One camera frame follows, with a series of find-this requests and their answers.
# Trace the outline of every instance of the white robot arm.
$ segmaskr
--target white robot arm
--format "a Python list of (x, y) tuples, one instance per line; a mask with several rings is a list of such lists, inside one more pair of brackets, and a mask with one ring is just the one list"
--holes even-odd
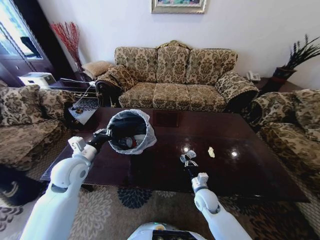
[[(95, 132), (93, 136), (93, 140), (88, 144), (82, 137), (74, 136), (69, 139), (68, 142), (73, 149), (72, 157), (60, 161), (53, 167), (49, 186), (34, 205), (20, 240), (68, 239), (79, 204), (81, 185), (88, 175), (95, 155), (101, 146), (111, 139), (110, 132), (105, 129)], [(188, 170), (193, 176), (194, 168)], [(208, 189), (207, 180), (206, 173), (199, 173), (191, 178), (195, 192), (194, 203), (207, 220), (214, 238), (250, 240), (250, 236), (238, 221), (223, 208), (217, 196)], [(146, 231), (137, 232), (135, 237), (130, 239), (152, 239), (139, 234), (143, 232)]]

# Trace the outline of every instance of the sofa armrest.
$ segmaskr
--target sofa armrest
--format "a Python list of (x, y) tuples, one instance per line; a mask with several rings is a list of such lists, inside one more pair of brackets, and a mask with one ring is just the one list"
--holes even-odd
[(252, 82), (235, 71), (223, 74), (215, 87), (226, 102), (225, 112), (240, 113), (259, 93)]
[(70, 115), (68, 108), (75, 103), (75, 97), (69, 91), (40, 89), (39, 101), (41, 110), (46, 118), (66, 121)]
[(247, 121), (252, 127), (267, 123), (294, 123), (295, 96), (292, 92), (268, 92), (251, 102)]
[(95, 82), (100, 107), (120, 108), (119, 96), (123, 92), (118, 82), (110, 75), (99, 76)]

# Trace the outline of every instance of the sofa backrest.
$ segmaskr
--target sofa backrest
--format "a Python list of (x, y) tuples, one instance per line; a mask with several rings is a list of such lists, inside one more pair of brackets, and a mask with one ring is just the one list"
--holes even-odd
[(139, 82), (155, 83), (157, 73), (157, 50), (147, 47), (117, 47), (114, 60), (124, 65)]
[(230, 49), (190, 49), (171, 41), (158, 48), (117, 47), (114, 58), (139, 82), (214, 85), (234, 68), (238, 55)]
[(164, 46), (158, 49), (157, 83), (184, 84), (190, 50), (182, 46)]
[(192, 49), (186, 70), (185, 83), (214, 85), (224, 73), (234, 68), (237, 59), (237, 53), (230, 49)]

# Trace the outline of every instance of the paper scrap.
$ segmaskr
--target paper scrap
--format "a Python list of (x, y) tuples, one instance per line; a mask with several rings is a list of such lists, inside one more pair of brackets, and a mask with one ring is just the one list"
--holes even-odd
[(214, 149), (212, 147), (209, 147), (208, 153), (210, 157), (215, 158)]

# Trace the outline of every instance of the telephone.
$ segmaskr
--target telephone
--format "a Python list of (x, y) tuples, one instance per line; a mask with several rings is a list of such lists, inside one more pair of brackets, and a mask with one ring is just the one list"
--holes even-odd
[(253, 82), (258, 82), (258, 81), (261, 80), (260, 74), (259, 74), (259, 73), (253, 73), (252, 71), (249, 71), (249, 72), (246, 74), (246, 78), (247, 78), (249, 81), (253, 81)]

